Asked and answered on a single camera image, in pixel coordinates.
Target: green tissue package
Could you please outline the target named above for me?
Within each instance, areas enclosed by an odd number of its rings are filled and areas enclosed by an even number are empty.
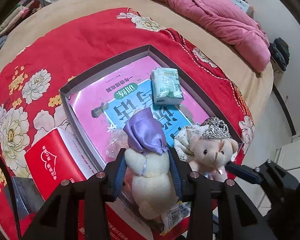
[[[178,70],[156,68],[151,73],[153,101],[156,105],[180,105],[183,95]]]

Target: red floral blanket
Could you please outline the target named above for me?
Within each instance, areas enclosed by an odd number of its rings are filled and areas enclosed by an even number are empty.
[[[215,102],[239,135],[241,163],[253,138],[250,111],[223,71],[175,30],[141,17],[131,8],[101,11],[71,21],[21,51],[0,73],[0,155],[11,175],[31,177],[24,155],[53,127],[72,131],[58,90],[74,76],[127,50],[152,44],[180,66]],[[3,193],[0,169],[0,224],[17,239]]]

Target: pink comforter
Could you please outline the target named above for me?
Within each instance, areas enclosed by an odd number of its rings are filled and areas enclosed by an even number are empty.
[[[257,22],[230,0],[155,0],[233,45],[256,72],[270,61],[269,40]]]

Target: purple satin hat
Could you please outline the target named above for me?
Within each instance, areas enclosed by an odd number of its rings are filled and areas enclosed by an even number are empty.
[[[135,113],[123,130],[128,135],[129,147],[138,152],[151,151],[161,155],[168,150],[161,123],[153,118],[149,107]]]

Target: white plush toy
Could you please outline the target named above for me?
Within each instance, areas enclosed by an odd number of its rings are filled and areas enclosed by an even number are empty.
[[[145,219],[156,219],[177,201],[166,139],[150,108],[135,113],[123,130],[128,134],[127,166],[133,171],[132,195]]]
[[[191,169],[208,172],[217,181],[225,181],[224,166],[238,151],[238,143],[230,138],[227,125],[217,117],[202,126],[185,126],[175,137],[175,149],[180,160],[188,161]]]

